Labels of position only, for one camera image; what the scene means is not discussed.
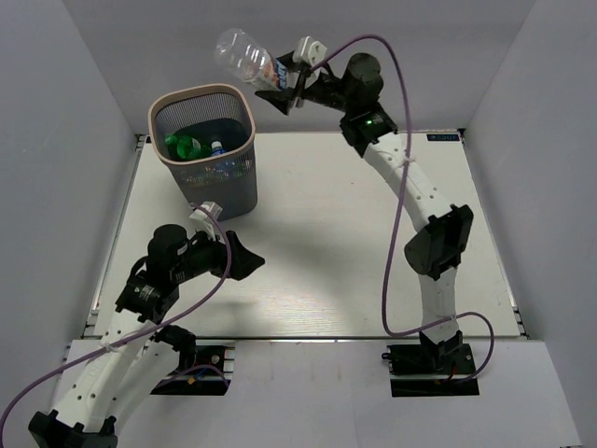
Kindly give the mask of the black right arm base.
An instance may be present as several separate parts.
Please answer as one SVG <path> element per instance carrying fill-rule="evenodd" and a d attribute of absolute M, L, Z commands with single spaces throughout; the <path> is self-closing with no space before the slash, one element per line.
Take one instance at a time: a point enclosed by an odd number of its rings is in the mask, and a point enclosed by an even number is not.
<path fill-rule="evenodd" d="M 473 397 L 477 379 L 464 379 L 476 371 L 471 347 L 465 343 L 441 367 L 432 367 L 418 344 L 388 345 L 382 361 L 390 372 L 393 398 Z"/>

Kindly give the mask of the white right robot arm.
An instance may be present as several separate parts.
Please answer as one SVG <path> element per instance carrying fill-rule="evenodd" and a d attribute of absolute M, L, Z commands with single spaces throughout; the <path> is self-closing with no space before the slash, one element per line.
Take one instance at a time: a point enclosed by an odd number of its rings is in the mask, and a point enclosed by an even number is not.
<path fill-rule="evenodd" d="M 404 254 L 420 283 L 421 359 L 428 370 L 445 371 L 463 344 L 455 319 L 455 279 L 473 212 L 467 205 L 448 201 L 410 157 L 410 137 L 399 133 L 380 104 L 383 80 L 375 57 L 356 53 L 341 77 L 329 68 L 323 74 L 313 73 L 317 61 L 315 57 L 301 60 L 293 53 L 272 59 L 265 76 L 275 86 L 257 90 L 257 96 L 284 114 L 298 100 L 342 112 L 343 137 L 383 178 L 410 217 L 415 234 Z"/>

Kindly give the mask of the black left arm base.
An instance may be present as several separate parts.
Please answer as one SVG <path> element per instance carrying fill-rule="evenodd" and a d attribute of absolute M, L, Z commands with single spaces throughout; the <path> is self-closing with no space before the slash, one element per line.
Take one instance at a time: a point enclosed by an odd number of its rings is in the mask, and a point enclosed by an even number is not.
<path fill-rule="evenodd" d="M 153 388 L 153 396 L 223 397 L 231 385 L 235 360 L 232 343 L 199 341 L 193 352 Z"/>

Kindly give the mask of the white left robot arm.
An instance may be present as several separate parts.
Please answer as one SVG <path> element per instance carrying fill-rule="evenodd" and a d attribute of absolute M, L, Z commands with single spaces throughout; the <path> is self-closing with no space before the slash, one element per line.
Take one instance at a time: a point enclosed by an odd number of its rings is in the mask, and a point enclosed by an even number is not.
<path fill-rule="evenodd" d="M 205 231 L 155 229 L 146 255 L 133 265 L 115 302 L 99 352 L 47 413 L 28 429 L 40 447 L 115 447 L 118 431 L 134 409 L 171 372 L 191 370 L 196 336 L 164 321 L 182 284 L 205 273 L 240 281 L 265 263 L 234 231 L 218 239 Z"/>

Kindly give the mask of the green sprite bottle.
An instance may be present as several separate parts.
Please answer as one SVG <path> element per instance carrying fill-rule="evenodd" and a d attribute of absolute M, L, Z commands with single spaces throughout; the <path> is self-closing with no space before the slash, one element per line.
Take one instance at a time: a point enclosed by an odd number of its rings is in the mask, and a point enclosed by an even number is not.
<path fill-rule="evenodd" d="M 196 161 L 211 156 L 208 146 L 189 135 L 167 134 L 164 142 L 170 158 L 174 161 Z"/>

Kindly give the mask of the clear bottle red blue label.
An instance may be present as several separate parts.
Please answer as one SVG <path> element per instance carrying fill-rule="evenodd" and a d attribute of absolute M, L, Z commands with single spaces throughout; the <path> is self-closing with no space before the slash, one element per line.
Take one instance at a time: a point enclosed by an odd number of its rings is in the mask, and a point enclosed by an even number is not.
<path fill-rule="evenodd" d="M 286 67 L 241 29 L 222 33 L 215 44 L 215 61 L 256 91 L 287 88 Z"/>

